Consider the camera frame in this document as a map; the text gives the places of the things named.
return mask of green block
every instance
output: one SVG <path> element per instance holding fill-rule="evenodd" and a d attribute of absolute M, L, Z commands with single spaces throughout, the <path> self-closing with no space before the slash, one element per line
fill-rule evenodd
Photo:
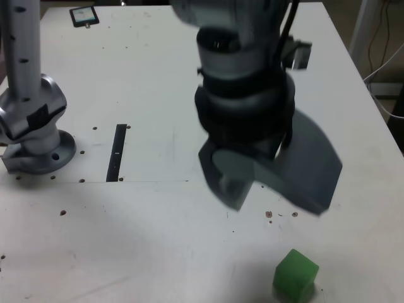
<path fill-rule="evenodd" d="M 317 264 L 292 249 L 276 267 L 273 286 L 292 302 L 307 302 L 313 293 L 318 269 Z"/>

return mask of black cable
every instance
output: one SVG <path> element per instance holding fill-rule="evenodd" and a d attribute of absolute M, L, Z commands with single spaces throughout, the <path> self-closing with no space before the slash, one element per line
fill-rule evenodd
<path fill-rule="evenodd" d="M 372 64 L 372 59 L 371 59 L 371 49 L 372 49 L 372 44 L 374 42 L 374 39 L 376 38 L 377 34 L 379 33 L 379 30 L 381 28 L 381 25 L 383 24 L 383 8 L 384 8 L 385 2 L 383 2 L 381 9 L 380 9 L 380 18 L 379 18 L 379 24 L 377 25 L 376 31 L 373 34 L 371 43 L 369 44 L 369 48 L 367 49 L 367 58 L 369 59 L 369 64 L 371 66 L 371 74 L 373 73 L 373 64 Z M 371 87 L 371 81 L 373 78 L 371 78 L 367 82 L 367 88 L 369 89 L 370 92 L 372 92 L 372 87 Z"/>
<path fill-rule="evenodd" d="M 285 26 L 283 28 L 282 34 L 280 35 L 278 45 L 276 47 L 274 58 L 276 61 L 280 61 L 280 56 L 282 54 L 282 50 L 285 47 L 286 40 L 289 37 L 289 31 L 292 27 L 292 23 L 295 20 L 297 7 L 299 6 L 300 0 L 292 0 L 292 5 L 290 7 L 290 12 L 288 18 L 286 20 Z"/>
<path fill-rule="evenodd" d="M 388 0 L 387 6 L 385 9 L 385 15 L 386 15 L 386 21 L 387 21 L 387 40 L 386 40 L 386 45 L 384 46 L 384 52 L 383 52 L 383 57 L 381 58 L 380 66 L 382 66 L 384 63 L 384 59 L 386 58 L 387 48 L 388 48 L 389 42 L 390 42 L 390 21 L 389 21 L 389 12 L 388 12 L 390 3 L 391 3 L 391 0 Z M 369 83 L 373 80 L 374 77 L 376 77 L 377 73 L 375 73 L 373 75 L 373 77 L 369 80 Z"/>

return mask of white table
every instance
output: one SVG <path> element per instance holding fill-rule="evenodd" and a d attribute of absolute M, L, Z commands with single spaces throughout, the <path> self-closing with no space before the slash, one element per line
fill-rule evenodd
<path fill-rule="evenodd" d="M 313 42 L 307 71 L 292 73 L 296 105 L 343 162 L 320 218 L 260 184 L 240 212 L 226 209 L 197 157 L 197 29 L 165 7 L 96 9 L 89 30 L 66 8 L 41 22 L 42 72 L 68 99 L 58 127 L 78 152 L 20 181 L 0 165 L 0 302 L 274 302 L 291 248 L 320 266 L 315 302 L 402 301 L 402 155 L 322 4 L 302 4 L 292 29 Z M 124 182 L 106 183 L 119 123 L 131 126 Z"/>

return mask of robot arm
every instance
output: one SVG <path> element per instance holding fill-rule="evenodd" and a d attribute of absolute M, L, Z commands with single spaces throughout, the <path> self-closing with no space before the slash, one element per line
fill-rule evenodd
<path fill-rule="evenodd" d="M 196 37 L 203 85 L 195 94 L 209 139 L 199 158 L 210 189 L 239 210 L 259 181 L 315 214 L 328 209 L 342 169 L 323 132 L 295 110 L 285 67 L 307 65 L 309 44 L 288 37 L 286 0 L 172 0 Z M 1 0 L 8 89 L 0 96 L 0 141 L 9 171 L 52 172 L 74 156 L 73 137 L 56 121 L 66 98 L 40 74 L 39 0 Z"/>

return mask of screw hole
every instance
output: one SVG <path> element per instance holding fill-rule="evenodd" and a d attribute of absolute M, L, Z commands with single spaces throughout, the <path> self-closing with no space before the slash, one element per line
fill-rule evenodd
<path fill-rule="evenodd" d="M 27 9 L 26 9 L 26 8 L 23 8 L 22 6 L 16 6 L 16 7 L 14 8 L 14 10 L 15 10 L 17 13 L 23 13 L 23 12 L 26 11 Z"/>

